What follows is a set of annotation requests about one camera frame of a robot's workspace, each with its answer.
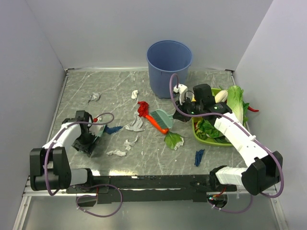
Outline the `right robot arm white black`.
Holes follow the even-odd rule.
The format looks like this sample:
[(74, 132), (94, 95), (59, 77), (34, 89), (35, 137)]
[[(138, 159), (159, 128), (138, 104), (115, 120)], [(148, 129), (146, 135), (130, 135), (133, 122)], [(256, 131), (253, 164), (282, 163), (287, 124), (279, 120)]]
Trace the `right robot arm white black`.
[(279, 196), (284, 189), (282, 171), (283, 157), (272, 152), (251, 135), (244, 127), (244, 107), (242, 90), (233, 86), (213, 94), (208, 84), (193, 88), (194, 100), (186, 97), (187, 86), (170, 84), (171, 95), (179, 94), (179, 100), (173, 101), (176, 112), (174, 119), (187, 122), (199, 118), (197, 132), (207, 138), (226, 138), (243, 158), (246, 167), (234, 168), (220, 166), (213, 169), (209, 179), (210, 187), (215, 191), (229, 185), (243, 186), (250, 194), (263, 194), (264, 190), (280, 184)]

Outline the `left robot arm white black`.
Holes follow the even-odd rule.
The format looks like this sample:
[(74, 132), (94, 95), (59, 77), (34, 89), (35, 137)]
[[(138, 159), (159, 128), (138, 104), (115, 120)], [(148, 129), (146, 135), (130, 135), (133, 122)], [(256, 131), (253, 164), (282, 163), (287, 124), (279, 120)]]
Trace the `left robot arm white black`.
[(89, 169), (71, 169), (67, 152), (74, 148), (91, 156), (99, 142), (105, 125), (102, 118), (93, 118), (86, 111), (77, 111), (74, 118), (63, 120), (60, 130), (43, 147), (30, 152), (30, 185), (32, 190), (47, 190), (45, 175), (48, 176), (50, 190), (67, 189), (76, 185), (83, 192), (94, 189), (95, 181), (89, 177)]

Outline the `teal hand brush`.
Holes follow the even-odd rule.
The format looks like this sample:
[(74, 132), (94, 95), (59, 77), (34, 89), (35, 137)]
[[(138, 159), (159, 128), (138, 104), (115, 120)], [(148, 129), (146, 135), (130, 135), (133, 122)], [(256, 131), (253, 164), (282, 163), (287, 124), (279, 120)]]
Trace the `teal hand brush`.
[(169, 115), (166, 111), (162, 109), (157, 109), (150, 112), (150, 116), (157, 122), (157, 124), (162, 129), (173, 127), (173, 118), (172, 115)]

